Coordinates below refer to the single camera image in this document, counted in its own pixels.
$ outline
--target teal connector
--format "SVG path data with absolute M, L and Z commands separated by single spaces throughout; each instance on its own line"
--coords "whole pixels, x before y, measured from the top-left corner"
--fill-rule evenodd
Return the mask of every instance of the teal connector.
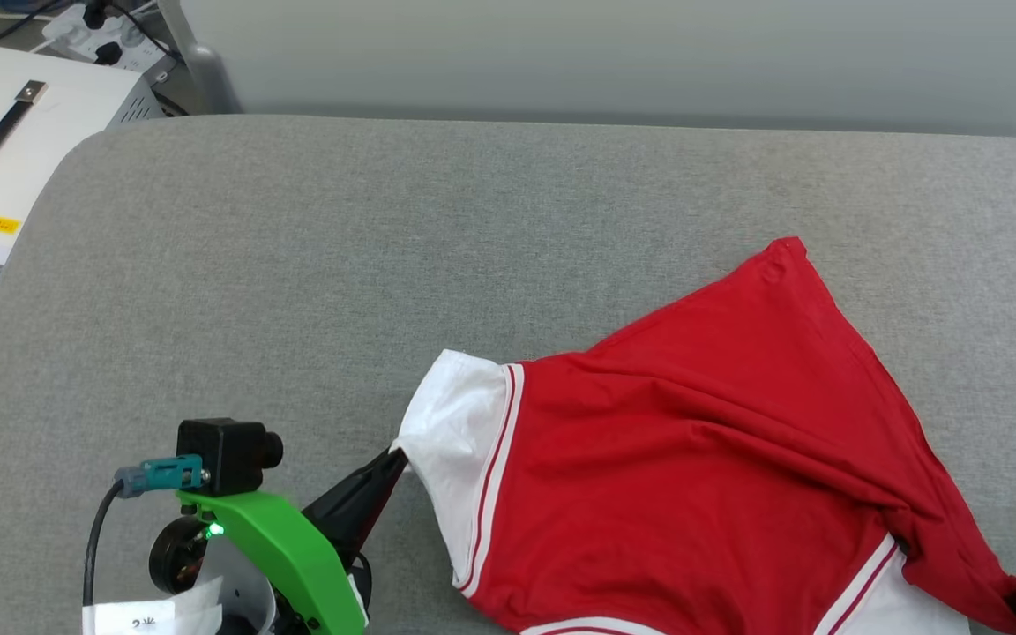
M 119 498 L 135 498 L 156 490 L 197 490 L 202 487 L 202 457 L 152 458 L 139 465 L 120 467 L 114 480 L 123 480 Z

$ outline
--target power strip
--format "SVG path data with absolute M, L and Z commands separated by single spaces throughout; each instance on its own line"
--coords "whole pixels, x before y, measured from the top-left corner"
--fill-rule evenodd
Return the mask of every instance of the power strip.
M 84 4 L 76 3 L 42 28 L 50 48 L 71 60 L 97 61 L 97 49 L 116 42 L 122 51 L 113 67 L 141 73 L 148 83 L 167 80 L 175 60 L 162 52 L 125 16 L 110 16 L 97 30 L 84 25 Z

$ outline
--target black wire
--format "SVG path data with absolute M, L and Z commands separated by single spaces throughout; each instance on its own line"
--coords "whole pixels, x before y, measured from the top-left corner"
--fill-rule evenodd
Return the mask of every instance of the black wire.
M 104 516 L 109 513 L 114 498 L 124 489 L 124 481 L 118 479 L 109 488 L 108 494 L 101 501 L 101 509 L 92 519 L 92 529 L 88 531 L 88 548 L 84 550 L 84 590 L 81 593 L 81 607 L 92 607 L 92 581 L 97 578 L 97 544 L 101 543 L 101 525 Z
M 163 92 L 157 90 L 151 90 L 151 91 L 154 92 L 154 97 L 156 97 L 156 100 L 158 101 L 160 104 L 165 105 L 167 106 L 167 108 L 175 111 L 175 114 L 177 114 L 179 117 L 188 117 L 190 115 L 189 112 L 186 112 L 186 109 L 183 108 L 183 106 L 175 104 L 172 98 L 167 97 Z
M 48 3 L 42 4 L 41 7 L 34 9 L 31 12 L 25 13 L 24 17 L 17 20 L 15 23 L 8 25 L 3 33 L 0 33 L 0 40 L 4 37 L 10 36 L 11 33 L 23 27 L 25 24 L 30 23 L 34 17 L 40 16 L 41 13 L 48 11 L 54 7 L 54 5 L 60 4 L 63 0 L 50 0 Z
M 371 562 L 368 562 L 367 556 L 365 556 L 363 552 L 357 552 L 356 558 L 358 558 L 359 562 L 363 564 L 363 570 L 367 571 L 367 578 L 371 578 Z
M 143 23 L 141 23 L 141 21 L 138 20 L 136 16 L 133 16 L 132 13 L 128 11 L 128 9 L 125 9 L 124 7 L 121 7 L 120 4 L 116 3 L 110 3 L 109 5 L 113 9 L 116 9 L 117 11 L 124 13 L 124 16 L 128 17 L 129 21 L 134 25 L 134 27 L 140 29 L 140 33 L 142 33 L 146 37 L 146 39 L 150 40 L 151 43 L 154 44 L 162 52 L 166 53 L 167 57 L 172 57 L 172 59 L 177 61 L 179 64 L 186 64 L 186 62 L 183 60 L 183 56 L 180 56 L 178 52 L 174 51 L 169 47 L 164 47 L 164 44 L 162 44 L 162 42 L 158 42 L 156 39 L 151 37 L 151 34 L 148 33 L 148 29 L 143 27 Z

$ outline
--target gray cushion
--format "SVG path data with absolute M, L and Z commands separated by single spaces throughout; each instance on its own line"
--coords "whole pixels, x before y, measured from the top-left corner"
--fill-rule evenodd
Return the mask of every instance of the gray cushion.
M 1016 573 L 1016 139 L 193 117 L 70 153 L 0 283 L 0 632 L 79 627 L 97 503 L 183 418 L 278 431 L 305 504 L 441 348 L 584 348 L 789 234 Z M 98 601 L 154 595 L 176 515 L 117 502 Z M 497 631 L 416 479 L 367 554 L 372 632 Z

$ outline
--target t-shirt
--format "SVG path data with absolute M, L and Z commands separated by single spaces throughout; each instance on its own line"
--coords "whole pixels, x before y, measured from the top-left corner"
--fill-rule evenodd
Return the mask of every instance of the t-shirt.
M 1016 634 L 1016 578 L 797 238 L 585 353 L 445 351 L 395 447 L 509 631 Z

